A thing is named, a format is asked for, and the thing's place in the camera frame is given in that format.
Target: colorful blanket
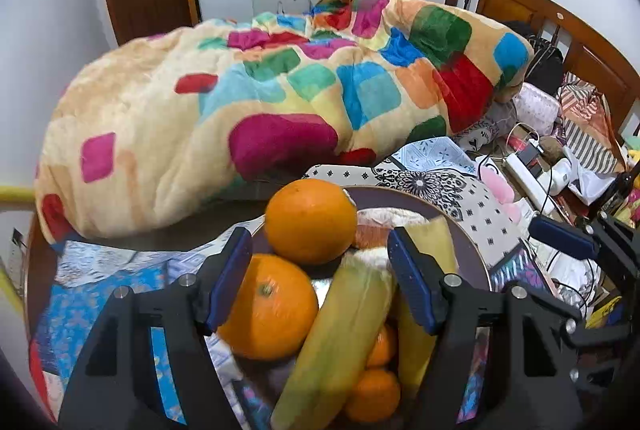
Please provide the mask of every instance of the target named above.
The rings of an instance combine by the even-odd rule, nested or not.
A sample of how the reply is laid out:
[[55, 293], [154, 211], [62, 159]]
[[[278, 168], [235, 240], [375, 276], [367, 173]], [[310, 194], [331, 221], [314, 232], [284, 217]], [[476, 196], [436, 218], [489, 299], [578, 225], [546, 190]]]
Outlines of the colorful blanket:
[[371, 165], [479, 120], [531, 57], [504, 25], [421, 0], [321, 0], [308, 16], [132, 40], [84, 67], [53, 113], [42, 231], [141, 232], [268, 170]]

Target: blue patterned cloth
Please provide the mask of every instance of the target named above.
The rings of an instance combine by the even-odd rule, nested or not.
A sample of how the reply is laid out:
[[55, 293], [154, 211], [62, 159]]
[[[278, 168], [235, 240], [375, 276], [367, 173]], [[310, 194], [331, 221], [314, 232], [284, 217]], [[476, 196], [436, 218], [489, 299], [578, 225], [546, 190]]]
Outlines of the blue patterned cloth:
[[501, 263], [492, 267], [490, 275], [494, 291], [502, 291], [504, 285], [513, 280], [526, 282], [535, 289], [546, 289], [540, 270], [522, 242]]
[[80, 349], [113, 290], [119, 285], [128, 285], [136, 293], [162, 289], [165, 276], [164, 266], [159, 266], [136, 273], [118, 271], [108, 279], [77, 287], [52, 286], [46, 312], [47, 332], [65, 386]]
[[477, 173], [475, 163], [449, 137], [414, 141], [402, 147], [392, 157], [405, 169], [412, 171], [453, 168], [465, 174]]
[[[165, 284], [164, 264], [134, 273], [118, 271], [106, 279], [76, 287], [54, 284], [49, 307], [36, 333], [43, 370], [58, 375], [66, 388], [80, 350], [113, 290], [119, 285], [128, 285], [134, 292], [144, 293], [162, 289]], [[151, 329], [151, 343], [164, 412], [168, 418], [185, 423], [175, 393], [163, 329]]]

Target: bedsheet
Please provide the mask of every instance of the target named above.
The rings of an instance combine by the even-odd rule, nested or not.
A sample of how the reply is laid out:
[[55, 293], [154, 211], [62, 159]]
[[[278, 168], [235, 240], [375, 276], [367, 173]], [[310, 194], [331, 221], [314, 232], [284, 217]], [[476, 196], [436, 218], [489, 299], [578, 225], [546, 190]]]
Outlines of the bedsheet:
[[506, 26], [421, 0], [321, 0], [210, 20], [84, 67], [34, 183], [53, 243], [163, 227], [275, 168], [370, 165], [510, 99], [532, 57]]

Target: power strip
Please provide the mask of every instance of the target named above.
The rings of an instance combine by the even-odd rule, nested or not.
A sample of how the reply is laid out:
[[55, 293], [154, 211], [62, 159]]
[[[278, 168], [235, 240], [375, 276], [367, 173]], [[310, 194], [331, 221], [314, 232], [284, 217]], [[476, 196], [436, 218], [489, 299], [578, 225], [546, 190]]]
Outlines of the power strip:
[[[546, 190], [543, 190], [542, 185], [533, 177], [533, 174], [529, 172], [527, 167], [519, 160], [517, 154], [510, 154], [505, 160], [506, 168], [509, 173], [520, 183], [520, 186], [524, 188], [529, 198], [533, 201], [536, 208], [541, 211], [542, 204], [545, 201]], [[542, 212], [548, 216], [554, 211], [554, 205], [551, 201], [547, 200], [545, 204], [545, 210]]]

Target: wooden bed frame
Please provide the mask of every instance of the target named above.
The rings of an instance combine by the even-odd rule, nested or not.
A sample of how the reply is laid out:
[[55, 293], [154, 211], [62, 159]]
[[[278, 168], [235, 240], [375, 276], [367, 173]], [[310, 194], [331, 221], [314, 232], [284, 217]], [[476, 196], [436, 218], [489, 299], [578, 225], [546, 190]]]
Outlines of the wooden bed frame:
[[[463, 0], [465, 10], [472, 0]], [[459, 0], [445, 0], [458, 6]], [[634, 101], [640, 97], [640, 76], [618, 49], [583, 20], [551, 0], [478, 0], [471, 10], [498, 22], [521, 20], [542, 34], [550, 21], [555, 25], [552, 43], [570, 35], [564, 71], [597, 87], [607, 97], [613, 128], [618, 131]]]

